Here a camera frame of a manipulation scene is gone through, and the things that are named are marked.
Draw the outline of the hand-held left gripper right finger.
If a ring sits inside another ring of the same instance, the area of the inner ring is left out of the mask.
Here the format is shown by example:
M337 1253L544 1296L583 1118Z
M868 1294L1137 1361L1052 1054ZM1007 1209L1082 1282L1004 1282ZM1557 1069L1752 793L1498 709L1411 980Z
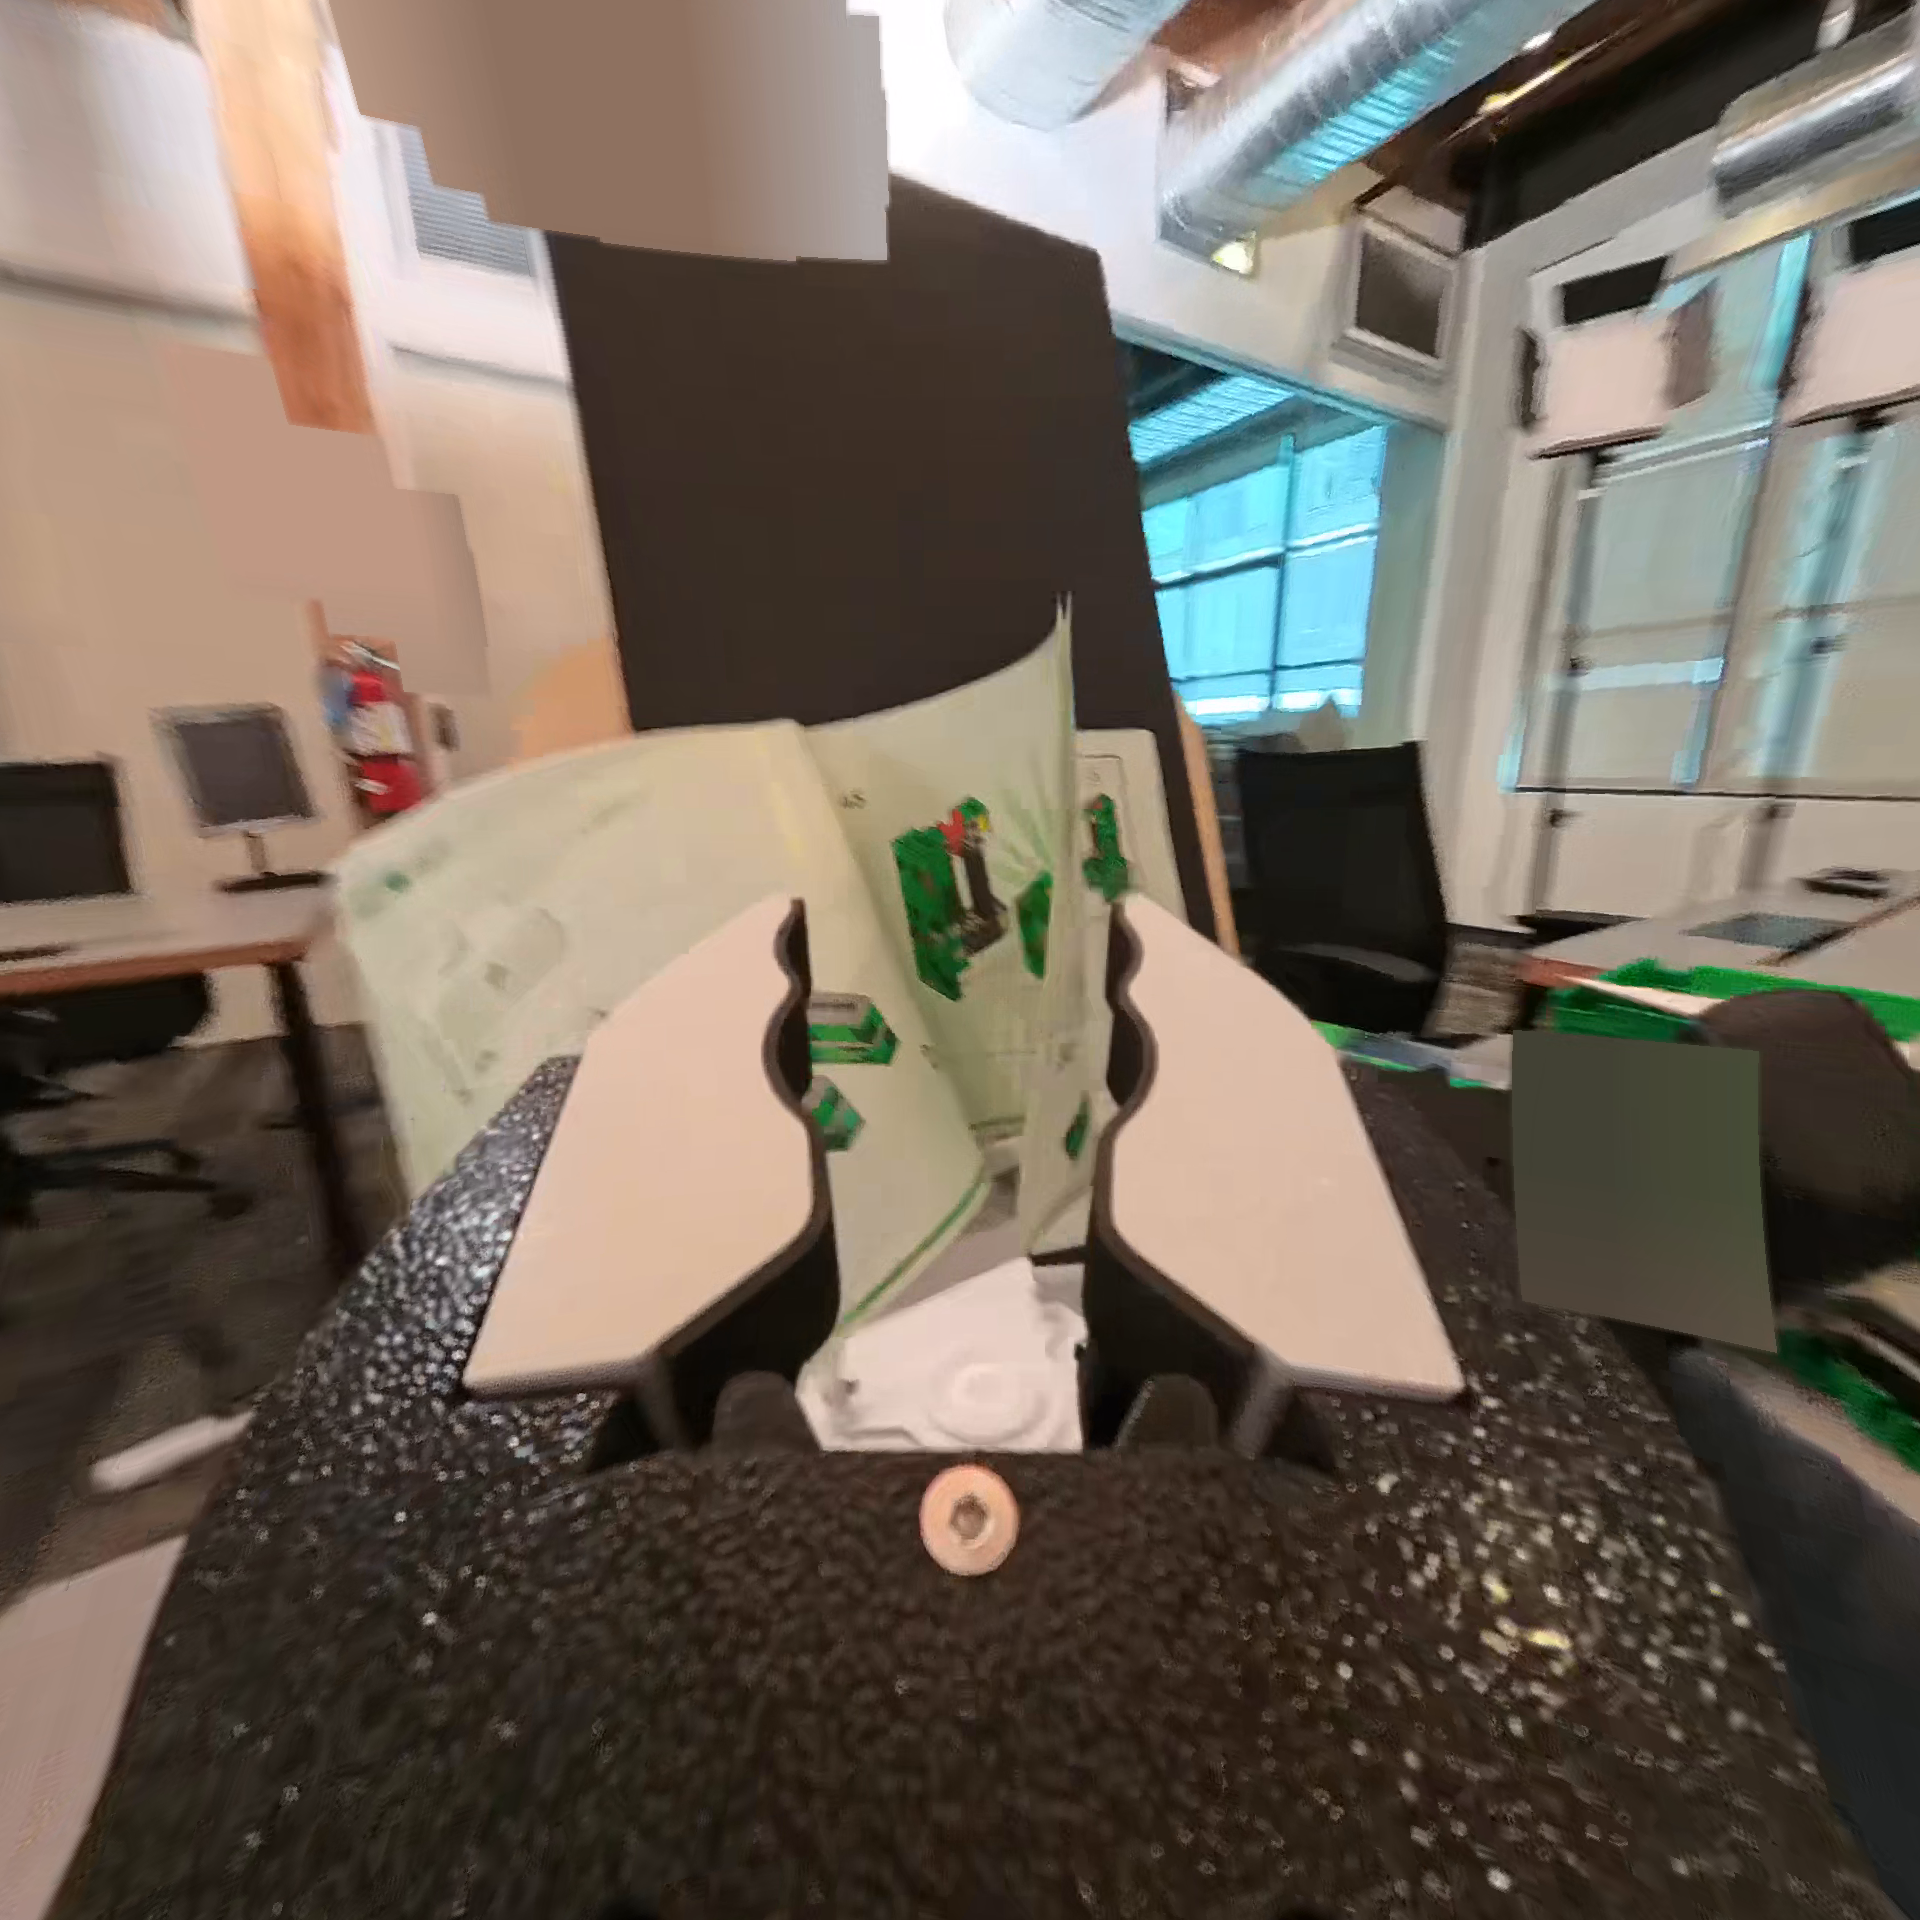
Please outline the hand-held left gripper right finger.
M1135 1443L1167 1380L1241 1460L1281 1455L1299 1395L1457 1404L1466 1367L1313 1020L1146 897L1114 906L1106 1005L1084 1448Z

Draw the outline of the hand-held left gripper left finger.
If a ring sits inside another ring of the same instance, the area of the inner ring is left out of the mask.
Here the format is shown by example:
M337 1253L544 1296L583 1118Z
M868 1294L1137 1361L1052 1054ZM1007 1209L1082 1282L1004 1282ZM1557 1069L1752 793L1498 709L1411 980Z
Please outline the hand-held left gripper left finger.
M461 1387L613 1395L644 1451L807 1429L842 1307L813 1079L807 904L770 895L588 1038Z

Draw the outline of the brick instruction booklet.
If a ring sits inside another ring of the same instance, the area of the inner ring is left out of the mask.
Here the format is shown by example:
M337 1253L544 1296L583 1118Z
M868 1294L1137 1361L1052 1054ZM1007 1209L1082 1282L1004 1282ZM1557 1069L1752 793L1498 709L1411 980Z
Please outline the brick instruction booklet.
M380 1094L417 1202L546 1062L762 897L799 897L842 1324L1019 1178L1092 1185L1106 922L1188 917L1149 732L1077 732L1070 606L1007 670L797 725L641 732L463 781L339 862Z

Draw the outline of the white desk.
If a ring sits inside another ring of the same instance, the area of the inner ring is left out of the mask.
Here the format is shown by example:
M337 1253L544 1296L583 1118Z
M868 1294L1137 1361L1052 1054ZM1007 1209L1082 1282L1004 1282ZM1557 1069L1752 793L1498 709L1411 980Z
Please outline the white desk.
M571 1069L384 1237L180 1547L3 1615L19 1916L1902 1916L1613 1331L1382 1074L1466 1361L1281 1455L641 1451L461 1367Z

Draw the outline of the white side table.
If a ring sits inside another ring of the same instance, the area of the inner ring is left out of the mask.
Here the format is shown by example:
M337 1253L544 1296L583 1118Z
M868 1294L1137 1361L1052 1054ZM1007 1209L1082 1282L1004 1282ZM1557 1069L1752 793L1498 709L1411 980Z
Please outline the white side table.
M1892 871L1884 897L1824 895L1773 880L1733 897L1692 900L1532 948L1520 981L1557 988L1626 963L1764 971L1792 986L1917 997L1917 871Z

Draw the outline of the black high-back office chair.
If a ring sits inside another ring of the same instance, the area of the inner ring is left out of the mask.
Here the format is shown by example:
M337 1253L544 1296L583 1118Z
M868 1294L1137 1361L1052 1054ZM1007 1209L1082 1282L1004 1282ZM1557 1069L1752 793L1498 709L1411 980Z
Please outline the black high-back office chair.
M1422 743L1241 748L1235 772L1260 980L1318 1020L1422 1036L1449 953Z

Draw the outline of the red fire extinguisher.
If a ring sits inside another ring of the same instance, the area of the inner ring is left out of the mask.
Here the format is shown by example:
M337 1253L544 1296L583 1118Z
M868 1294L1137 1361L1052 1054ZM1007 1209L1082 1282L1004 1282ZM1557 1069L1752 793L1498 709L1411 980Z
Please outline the red fire extinguisher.
M362 827L376 830L425 798L425 761L400 658L360 637L326 637L325 718Z

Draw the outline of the wooden table black legs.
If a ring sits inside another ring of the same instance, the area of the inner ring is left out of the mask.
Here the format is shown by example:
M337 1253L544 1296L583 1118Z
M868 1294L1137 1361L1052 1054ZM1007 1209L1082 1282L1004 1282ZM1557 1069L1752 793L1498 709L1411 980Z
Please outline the wooden table black legs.
M325 885L217 891L125 921L90 921L79 900L55 900L31 936L38 953L3 950L3 1001L229 970L265 971L322 1202L325 1247L334 1274L348 1278L367 1258L371 1233L351 1191L322 1025L302 971L325 948L331 921L334 900Z

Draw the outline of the grey tablet on stand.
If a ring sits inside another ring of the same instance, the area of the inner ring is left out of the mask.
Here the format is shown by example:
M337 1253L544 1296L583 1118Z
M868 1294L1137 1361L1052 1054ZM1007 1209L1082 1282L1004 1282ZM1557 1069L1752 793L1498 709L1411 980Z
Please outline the grey tablet on stand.
M331 885L322 867L276 867L268 832L313 823L287 710L268 700L225 709L158 709L158 736L167 743L199 835L240 835L250 871L217 880L219 895L316 891Z

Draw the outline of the black computer monitor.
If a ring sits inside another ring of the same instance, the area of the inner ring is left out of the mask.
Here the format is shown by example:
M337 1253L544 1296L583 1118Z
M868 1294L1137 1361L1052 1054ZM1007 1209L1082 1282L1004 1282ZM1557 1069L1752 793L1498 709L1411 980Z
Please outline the black computer monitor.
M133 895L118 762L3 761L3 906Z

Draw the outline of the black wood-edged divider panel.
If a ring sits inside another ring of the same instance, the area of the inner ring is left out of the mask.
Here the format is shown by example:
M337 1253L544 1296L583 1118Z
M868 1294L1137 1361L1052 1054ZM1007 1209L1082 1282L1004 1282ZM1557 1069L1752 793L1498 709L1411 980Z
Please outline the black wood-edged divider panel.
M1155 736L1216 936L1101 257L913 179L879 261L546 253L632 725L897 709L1065 604L1077 725Z

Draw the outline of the square wall air vent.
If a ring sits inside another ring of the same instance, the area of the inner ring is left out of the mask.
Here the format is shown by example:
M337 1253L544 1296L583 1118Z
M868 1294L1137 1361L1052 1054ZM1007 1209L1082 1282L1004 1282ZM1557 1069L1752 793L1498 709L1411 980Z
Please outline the square wall air vent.
M1344 338L1404 367L1447 362L1457 253L1380 222L1356 222Z

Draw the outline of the silver ventilation duct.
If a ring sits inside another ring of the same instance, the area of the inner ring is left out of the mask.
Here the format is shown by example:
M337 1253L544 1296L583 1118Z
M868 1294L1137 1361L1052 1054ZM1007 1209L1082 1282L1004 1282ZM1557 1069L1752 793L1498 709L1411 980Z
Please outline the silver ventilation duct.
M966 93L1027 129L1065 129L1146 54L1186 2L944 2Z
M1917 15L1903 13L1850 42L1824 45L1717 118L1713 190L1742 211L1812 179L1831 158L1917 129Z
M1160 238L1213 257L1306 201L1584 2L1299 2L1167 109Z

